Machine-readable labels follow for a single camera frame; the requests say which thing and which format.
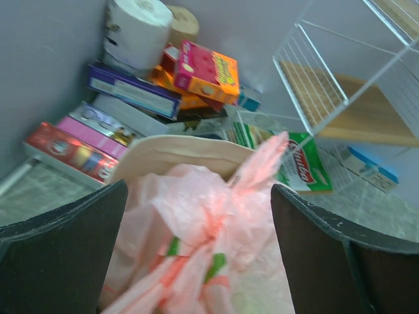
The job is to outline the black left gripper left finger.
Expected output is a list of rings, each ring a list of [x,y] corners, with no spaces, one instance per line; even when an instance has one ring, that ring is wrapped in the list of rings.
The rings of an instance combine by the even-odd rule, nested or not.
[[[95,313],[127,195],[120,180],[1,227],[1,312]]]

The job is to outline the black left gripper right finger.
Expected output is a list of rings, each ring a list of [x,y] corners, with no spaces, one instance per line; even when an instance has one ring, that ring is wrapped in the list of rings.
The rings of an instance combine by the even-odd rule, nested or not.
[[[307,202],[286,186],[271,208],[295,313],[417,313],[418,243]]]

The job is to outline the beige canvas tote bag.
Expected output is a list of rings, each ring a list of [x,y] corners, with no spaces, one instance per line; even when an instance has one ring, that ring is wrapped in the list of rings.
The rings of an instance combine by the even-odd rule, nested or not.
[[[253,150],[238,144],[186,135],[154,135],[136,141],[126,150],[105,180],[129,183],[149,173],[163,175],[178,164],[202,166],[229,180]]]

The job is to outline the pink plastic grocery bag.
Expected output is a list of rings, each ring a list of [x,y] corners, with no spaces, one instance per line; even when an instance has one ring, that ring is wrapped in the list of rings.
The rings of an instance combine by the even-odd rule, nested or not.
[[[125,181],[128,198],[101,311],[234,313],[237,274],[274,234],[270,191],[288,144],[287,132],[273,135],[229,180],[178,164]]]

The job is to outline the green white Chubo bag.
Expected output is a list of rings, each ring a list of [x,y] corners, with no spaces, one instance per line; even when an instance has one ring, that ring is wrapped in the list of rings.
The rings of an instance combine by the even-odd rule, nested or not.
[[[278,133],[243,122],[233,122],[226,131],[226,137],[233,143],[255,150],[262,142]],[[311,139],[305,145],[302,144],[307,138],[307,133],[289,133],[285,161],[277,172],[277,180],[299,194],[331,193],[333,185],[315,141]]]

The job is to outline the blue white tissue box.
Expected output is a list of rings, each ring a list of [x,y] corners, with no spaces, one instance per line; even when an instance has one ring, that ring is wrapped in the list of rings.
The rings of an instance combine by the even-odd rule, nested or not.
[[[382,192],[388,193],[399,184],[396,175],[387,169],[380,167],[373,160],[352,147],[343,149],[340,156],[342,158],[342,165],[346,169],[359,177],[362,177],[365,181]]]

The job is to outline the red pink box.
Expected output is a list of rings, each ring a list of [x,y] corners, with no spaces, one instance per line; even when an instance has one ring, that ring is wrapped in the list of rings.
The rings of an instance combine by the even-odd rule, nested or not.
[[[103,185],[127,147],[71,118],[43,122],[24,141],[26,152],[92,188]]]

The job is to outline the white RIO box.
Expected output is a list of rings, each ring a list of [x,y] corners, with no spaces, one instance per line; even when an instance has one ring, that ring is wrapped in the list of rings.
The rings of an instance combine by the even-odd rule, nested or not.
[[[129,147],[133,141],[143,137],[138,131],[85,101],[68,115],[125,147]]]

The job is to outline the purple box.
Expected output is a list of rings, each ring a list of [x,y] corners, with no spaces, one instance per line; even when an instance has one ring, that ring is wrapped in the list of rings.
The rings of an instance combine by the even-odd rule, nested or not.
[[[181,95],[177,92],[120,72],[99,61],[88,65],[87,86],[170,120],[177,119],[181,106]]]

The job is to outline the pink orange snack box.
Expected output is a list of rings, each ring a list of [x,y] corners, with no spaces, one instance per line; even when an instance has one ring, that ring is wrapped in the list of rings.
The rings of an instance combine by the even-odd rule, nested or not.
[[[237,104],[240,96],[237,61],[190,41],[164,49],[151,82],[180,94],[182,110],[220,111],[226,104]]]

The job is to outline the white toilet paper roll left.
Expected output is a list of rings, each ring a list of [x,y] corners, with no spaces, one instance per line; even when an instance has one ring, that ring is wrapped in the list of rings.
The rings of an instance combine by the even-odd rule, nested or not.
[[[148,71],[161,60],[173,22],[161,1],[109,1],[103,47],[113,64]]]

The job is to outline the brown toilet paper roll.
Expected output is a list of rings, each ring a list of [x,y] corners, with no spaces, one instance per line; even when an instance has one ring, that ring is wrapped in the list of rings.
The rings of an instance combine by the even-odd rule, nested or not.
[[[180,49],[183,41],[195,42],[200,31],[196,17],[185,7],[175,5],[166,6],[173,15],[169,43]]]

